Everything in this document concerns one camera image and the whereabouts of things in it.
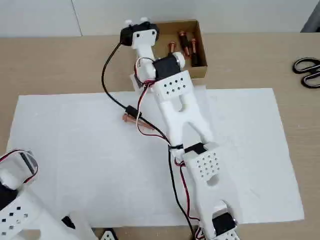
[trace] wooden table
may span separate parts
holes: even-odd
[[[6,148],[18,95],[102,92],[102,66],[118,39],[0,39],[1,152]],[[208,72],[195,84],[212,89],[273,88],[304,206],[304,221],[241,225],[241,239],[318,239],[320,90],[302,87],[301,76],[292,73],[291,65],[300,57],[320,58],[320,34],[206,34],[204,45]],[[134,51],[121,47],[106,71],[110,91],[133,90],[128,76],[134,60]],[[189,239],[188,227],[123,227],[116,232],[120,240]]]

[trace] black wire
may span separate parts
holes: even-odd
[[[112,59],[112,57],[115,55],[116,51],[118,50],[118,48],[121,46],[121,42],[119,42],[117,44],[117,46],[113,49],[113,51],[111,52],[110,56],[107,58],[107,60],[105,61],[105,64],[103,66],[102,69],[102,74],[101,74],[101,83],[102,83],[102,87],[104,92],[108,95],[108,97],[114,101],[116,104],[118,104],[120,107],[122,107],[123,109],[126,109],[126,107],[120,103],[118,100],[116,100],[107,90],[106,84],[105,84],[105,72],[106,72],[106,68],[107,65],[109,64],[110,60]],[[153,125],[151,122],[149,122],[147,119],[145,119],[144,117],[140,117],[140,119],[142,121],[144,121],[146,124],[148,124],[150,127],[152,127],[154,130],[156,130],[165,140],[168,140],[167,136],[155,125]],[[175,178],[174,178],[174,172],[172,169],[172,163],[171,163],[171,152],[170,152],[170,146],[168,145],[168,163],[169,163],[169,170],[170,170],[170,176],[171,176],[171,181],[172,181],[172,188],[173,188],[173,192],[174,192],[174,197],[175,197],[175,201],[178,205],[178,207],[180,208],[181,212],[183,213],[183,215],[185,216],[186,221],[188,222],[188,225],[190,227],[190,231],[192,234],[192,239],[195,240],[195,232],[194,229],[191,225],[190,219],[188,217],[188,215],[186,214],[185,210],[183,209],[183,207],[181,206],[179,199],[178,199],[178,194],[177,194],[177,190],[176,190],[176,184],[175,184]]]
[[[111,52],[110,56],[108,57],[108,59],[105,61],[105,64],[103,66],[103,69],[102,69],[102,74],[101,74],[101,83],[102,83],[102,87],[103,87],[103,90],[104,92],[108,95],[108,97],[114,101],[116,104],[118,104],[120,107],[122,107],[123,109],[126,109],[126,107],[121,104],[119,101],[117,101],[107,90],[106,88],[106,84],[105,84],[105,72],[106,72],[106,68],[107,68],[107,65],[108,63],[110,62],[110,60],[112,59],[112,57],[115,55],[116,51],[118,50],[118,48],[121,46],[121,42],[119,42],[117,44],[117,46],[115,46],[115,48],[113,49],[113,51]]]
[[[188,222],[191,234],[192,234],[192,239],[195,240],[195,231],[191,225],[190,219],[188,217],[188,215],[186,214],[185,210],[183,209],[183,207],[181,206],[179,199],[178,199],[178,194],[177,194],[177,190],[176,190],[176,184],[175,184],[175,178],[174,178],[174,172],[172,170],[172,163],[171,163],[171,151],[170,148],[168,146],[168,163],[169,163],[169,170],[170,170],[170,175],[171,175],[171,181],[172,181],[172,188],[173,188],[173,192],[174,192],[174,197],[175,197],[175,201],[178,204],[178,207],[180,208],[181,212],[183,213],[186,221]]]

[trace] scissors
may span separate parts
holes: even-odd
[[[308,66],[305,68],[298,68],[298,64],[300,63],[311,63],[312,66]],[[305,73],[310,73],[309,75],[304,76],[301,79],[301,84],[309,89],[318,89],[320,88],[320,83],[319,84],[310,84],[308,81],[310,79],[315,79],[316,77],[320,77],[320,60],[313,58],[313,57],[304,57],[300,58],[297,60],[293,66],[292,66],[292,71],[295,74],[305,74]]]

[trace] wire connector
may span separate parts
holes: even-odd
[[[125,112],[129,115],[129,116],[132,116],[134,117],[135,119],[137,118],[138,116],[138,110],[131,106],[131,105],[128,105],[126,108],[125,108]]]

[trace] perforated plate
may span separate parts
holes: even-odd
[[[156,82],[152,90],[160,102],[176,98],[194,88],[189,72],[183,71]]]
[[[221,234],[219,236],[216,236],[214,240],[240,240],[235,230],[230,230],[225,232],[224,234]]]
[[[38,202],[23,191],[7,207],[0,211],[0,240],[11,239],[39,214]]]
[[[105,231],[100,240],[117,240],[112,231]]]
[[[219,159],[214,150],[200,154],[195,162],[199,170],[199,175],[206,181],[216,175],[220,170]]]

